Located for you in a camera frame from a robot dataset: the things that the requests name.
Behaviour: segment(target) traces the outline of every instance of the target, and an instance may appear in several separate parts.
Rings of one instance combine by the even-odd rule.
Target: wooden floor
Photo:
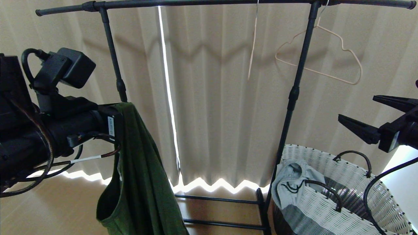
[[[56,176],[22,195],[0,199],[1,235],[106,235],[96,220],[97,200],[105,189],[100,181]],[[252,189],[231,194],[224,188],[208,193],[195,188],[188,195],[256,200]],[[177,199],[184,218],[260,224],[257,205]],[[186,224],[191,235],[258,235],[256,230]]]

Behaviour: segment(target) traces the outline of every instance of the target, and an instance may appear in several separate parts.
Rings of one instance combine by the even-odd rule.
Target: basket handle
[[[328,187],[326,184],[324,184],[322,182],[319,182],[319,181],[314,181],[314,180],[308,180],[308,179],[306,179],[306,180],[304,180],[304,182],[307,183],[307,184],[317,184],[319,186],[322,186],[322,187],[326,188],[329,192],[331,192],[332,194],[334,194],[334,196],[338,200],[338,202],[336,203],[337,204],[337,207],[335,208],[335,210],[337,212],[341,212],[342,200],[341,200],[341,197],[338,195],[338,193],[335,192],[334,189],[332,189],[331,187]]]
[[[354,150],[348,150],[348,151],[344,151],[344,152],[342,152],[342,153],[340,153],[340,154],[338,154],[333,160],[334,161],[339,161],[339,160],[341,160],[341,156],[342,155],[344,155],[344,154],[346,154],[346,153],[355,153],[355,154],[358,154],[358,155],[360,155],[360,156],[362,156],[365,160],[366,160],[366,162],[367,162],[367,168],[368,168],[368,172],[366,173],[366,176],[367,176],[367,178],[370,178],[371,177],[371,175],[372,175],[372,165],[370,164],[370,160],[369,160],[369,158],[364,154],[364,153],[361,153],[361,152],[357,152],[357,151],[354,151]]]

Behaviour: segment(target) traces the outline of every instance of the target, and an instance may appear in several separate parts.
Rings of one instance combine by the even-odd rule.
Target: curtain
[[[256,5],[181,6],[163,9],[169,77],[184,184],[202,177],[232,186],[244,179],[269,183],[296,68],[275,60],[277,48],[305,30],[309,4],[260,4],[252,73],[247,80]],[[373,95],[417,97],[417,10],[338,5],[321,25],[339,33],[359,57],[360,84],[347,85],[304,71],[286,143],[338,154],[367,154],[380,173],[392,154],[367,145],[338,123],[344,114],[374,126],[401,112]],[[303,35],[282,48],[299,59]],[[307,68],[356,81],[359,68],[335,36],[315,30]],[[366,166],[361,157],[347,160]]]
[[[96,63],[96,69],[82,89],[63,84],[63,96],[83,96],[97,104],[120,102],[116,78],[110,58],[104,27],[99,13],[77,12],[38,17],[35,9],[82,4],[74,1],[2,1],[0,2],[0,51],[20,55],[26,48],[57,51],[67,47],[82,51]],[[135,104],[152,134],[171,182],[178,182],[157,8],[109,10],[110,26],[115,41],[122,78],[128,100]],[[32,73],[40,69],[40,61],[30,57]],[[30,91],[36,102],[34,92]],[[98,140],[84,146],[82,157],[112,150],[110,144]],[[113,157],[74,165],[69,172],[83,170],[88,175],[100,172],[111,177]]]

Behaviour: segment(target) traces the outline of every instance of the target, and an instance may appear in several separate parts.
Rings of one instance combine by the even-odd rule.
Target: green cloth
[[[135,106],[114,107],[124,119],[122,148],[99,198],[97,220],[110,235],[188,235],[157,146]]]

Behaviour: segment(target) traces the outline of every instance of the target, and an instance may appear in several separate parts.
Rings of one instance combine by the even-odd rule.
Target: woven basket
[[[375,176],[371,174],[367,178],[370,171],[348,161],[334,161],[334,158],[329,153],[313,148],[286,145],[282,159],[303,159],[323,174],[326,185],[341,197],[343,208],[341,212],[335,210],[335,196],[329,190],[316,192],[311,187],[305,187],[297,206],[288,206],[281,211],[274,205],[274,227],[277,234],[379,235],[369,221],[362,200],[366,186]],[[381,181],[372,187],[367,198],[373,218],[386,234],[412,234],[411,223]]]

